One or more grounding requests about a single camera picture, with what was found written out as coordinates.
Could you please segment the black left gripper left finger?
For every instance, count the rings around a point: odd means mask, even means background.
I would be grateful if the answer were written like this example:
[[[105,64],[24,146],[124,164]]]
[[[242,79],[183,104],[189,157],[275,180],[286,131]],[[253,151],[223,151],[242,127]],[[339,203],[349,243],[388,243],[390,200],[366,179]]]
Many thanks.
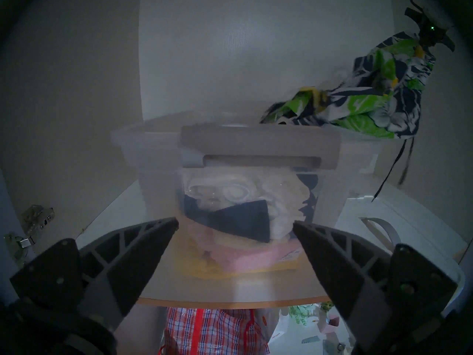
[[[152,278],[179,228],[175,217],[111,231],[79,250],[85,285],[79,313],[115,331]]]

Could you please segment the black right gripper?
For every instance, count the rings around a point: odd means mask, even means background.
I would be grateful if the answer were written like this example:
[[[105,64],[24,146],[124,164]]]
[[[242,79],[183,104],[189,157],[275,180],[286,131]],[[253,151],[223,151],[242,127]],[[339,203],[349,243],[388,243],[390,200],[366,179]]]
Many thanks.
[[[417,24],[419,28],[419,44],[422,49],[428,49],[441,44],[451,52],[455,51],[455,44],[447,35],[448,29],[442,26],[439,19],[434,18],[426,9],[418,11],[406,8],[404,14]]]

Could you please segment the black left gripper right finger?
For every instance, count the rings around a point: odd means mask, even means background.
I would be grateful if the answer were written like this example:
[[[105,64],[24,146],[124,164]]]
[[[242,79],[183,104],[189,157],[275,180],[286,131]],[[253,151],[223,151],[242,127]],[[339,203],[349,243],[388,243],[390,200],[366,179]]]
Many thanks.
[[[296,221],[293,232],[321,286],[354,335],[355,349],[391,349],[394,306],[389,255],[365,239],[316,224]],[[373,263],[380,263],[385,270],[384,278],[375,281],[368,273],[369,268],[352,257],[353,242]]]

